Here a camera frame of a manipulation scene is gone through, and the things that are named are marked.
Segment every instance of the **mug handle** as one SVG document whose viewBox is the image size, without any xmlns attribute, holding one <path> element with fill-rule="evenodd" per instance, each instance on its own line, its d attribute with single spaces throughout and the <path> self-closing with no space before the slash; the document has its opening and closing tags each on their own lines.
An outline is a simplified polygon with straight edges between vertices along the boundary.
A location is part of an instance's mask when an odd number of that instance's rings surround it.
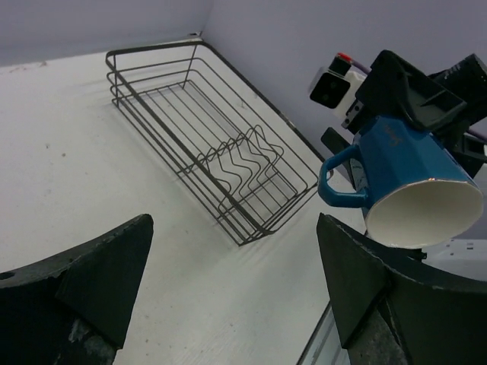
<svg viewBox="0 0 487 365">
<path fill-rule="evenodd" d="M 360 192 L 337 192 L 326 181 L 326 175 L 329 171 L 351 158 L 358 157 L 359 154 L 358 147 L 353 144 L 323 163 L 318 176 L 318 195 L 328 205 L 341 208 L 363 208 L 365 206 L 368 198 L 365 189 Z"/>
</svg>

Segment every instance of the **metal wire basket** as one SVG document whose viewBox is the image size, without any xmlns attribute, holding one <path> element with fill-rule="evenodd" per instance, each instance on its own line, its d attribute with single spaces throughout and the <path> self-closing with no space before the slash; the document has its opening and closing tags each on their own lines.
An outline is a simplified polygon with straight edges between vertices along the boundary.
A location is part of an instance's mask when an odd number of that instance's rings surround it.
<svg viewBox="0 0 487 365">
<path fill-rule="evenodd" d="M 309 144 L 207 43 L 121 49 L 106 62 L 115 106 L 238 245 L 276 232 L 315 194 L 317 175 L 294 150 Z"/>
</svg>

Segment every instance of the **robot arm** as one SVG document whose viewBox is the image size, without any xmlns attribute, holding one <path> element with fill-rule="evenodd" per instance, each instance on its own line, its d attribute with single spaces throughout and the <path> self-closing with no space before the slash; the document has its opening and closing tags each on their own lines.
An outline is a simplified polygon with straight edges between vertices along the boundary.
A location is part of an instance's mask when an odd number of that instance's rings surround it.
<svg viewBox="0 0 487 365">
<path fill-rule="evenodd" d="M 396 116 L 431 131 L 472 178 L 487 162 L 485 138 L 467 134 L 475 134 L 470 127 L 487 116 L 487 68 L 476 55 L 430 76 L 387 50 L 366 77 L 352 71 L 353 65 L 339 53 L 316 77 L 310 94 L 343 120 L 344 129 L 355 134 L 377 115 Z M 348 145 L 333 129 L 322 142 L 334 154 Z"/>
</svg>

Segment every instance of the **blue mug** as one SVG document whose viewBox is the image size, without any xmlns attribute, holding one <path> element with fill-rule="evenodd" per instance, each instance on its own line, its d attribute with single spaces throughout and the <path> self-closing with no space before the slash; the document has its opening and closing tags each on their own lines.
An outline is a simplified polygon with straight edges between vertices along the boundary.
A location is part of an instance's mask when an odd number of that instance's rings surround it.
<svg viewBox="0 0 487 365">
<path fill-rule="evenodd" d="M 347 160 L 357 192 L 337 192 L 326 181 Z M 431 133 L 386 116 L 371 120 L 350 147 L 324 162 L 318 193 L 328 205 L 362 208 L 373 240 L 406 249 L 444 242 L 483 211 L 482 192 Z"/>
</svg>

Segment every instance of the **white table surface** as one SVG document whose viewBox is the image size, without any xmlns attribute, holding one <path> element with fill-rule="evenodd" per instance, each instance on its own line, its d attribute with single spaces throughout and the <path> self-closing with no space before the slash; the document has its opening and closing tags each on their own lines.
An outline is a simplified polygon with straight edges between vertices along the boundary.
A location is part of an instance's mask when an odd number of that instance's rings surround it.
<svg viewBox="0 0 487 365">
<path fill-rule="evenodd" d="M 328 304 L 316 197 L 238 248 L 110 102 L 104 54 L 0 68 L 0 271 L 149 213 L 154 239 L 121 364 L 295 364 Z M 352 187 L 338 173 L 332 186 Z"/>
</svg>

